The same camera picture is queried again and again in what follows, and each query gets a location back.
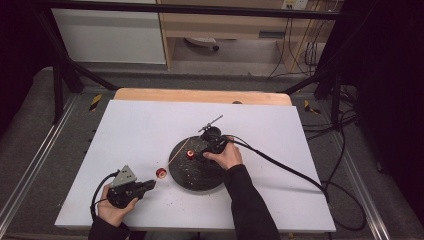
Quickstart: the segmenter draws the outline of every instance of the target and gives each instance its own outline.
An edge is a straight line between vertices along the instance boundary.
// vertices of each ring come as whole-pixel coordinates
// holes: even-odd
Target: person's right hand
[[[232,142],[228,142],[224,151],[220,154],[214,154],[211,152],[203,153],[203,157],[216,161],[225,170],[239,164],[243,164],[243,159],[238,147]]]

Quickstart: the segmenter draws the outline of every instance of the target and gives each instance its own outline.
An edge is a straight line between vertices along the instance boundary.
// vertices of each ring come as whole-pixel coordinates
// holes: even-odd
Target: white tabletop
[[[214,126],[223,134],[238,136],[319,182],[295,107],[112,100],[55,225],[89,229],[91,198],[105,176],[129,165],[138,181],[156,179],[156,170],[166,166],[175,145],[198,136],[200,128],[220,115],[224,117]],[[335,231],[325,197],[314,185],[247,149],[240,150],[280,231]],[[168,174],[137,203],[125,223],[137,230],[232,230],[230,204],[223,184],[193,192]]]

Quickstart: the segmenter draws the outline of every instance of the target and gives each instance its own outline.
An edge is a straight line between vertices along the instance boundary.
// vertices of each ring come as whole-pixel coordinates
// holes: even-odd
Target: black stand
[[[53,30],[49,20],[46,17],[45,10],[41,6],[32,7],[33,14],[36,17],[39,25],[46,34],[54,52],[53,78],[54,78],[54,96],[55,96],[55,116],[53,124],[56,124],[63,114],[63,84],[65,81],[69,90],[74,93],[80,93],[84,89],[84,85],[78,73],[88,77],[108,90],[118,90],[119,87],[107,82],[101,77],[95,75],[88,69],[74,62],[68,55],[63,42],[58,38]]]

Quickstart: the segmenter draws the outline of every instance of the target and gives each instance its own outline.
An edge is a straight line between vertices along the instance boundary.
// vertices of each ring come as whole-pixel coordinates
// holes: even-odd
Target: tripod leg
[[[72,59],[68,59],[68,62],[71,64],[71,66],[76,69],[81,74],[84,74],[86,77],[90,78],[91,80],[95,81],[96,83],[102,85],[103,87],[109,89],[109,90],[118,90],[120,87],[117,87],[103,78],[95,75],[90,70],[84,68],[83,66],[79,65],[78,63],[74,62]]]

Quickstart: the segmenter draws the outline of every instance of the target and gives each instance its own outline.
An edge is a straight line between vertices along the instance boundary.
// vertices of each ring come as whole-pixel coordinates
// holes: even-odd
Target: black circular disk
[[[187,138],[174,147],[169,156],[169,161],[174,158],[186,141]],[[192,191],[206,191],[222,183],[224,170],[215,161],[201,156],[200,151],[205,148],[205,141],[198,136],[191,137],[169,164],[169,172],[178,185]],[[194,159],[187,158],[187,151],[189,150],[195,152]]]

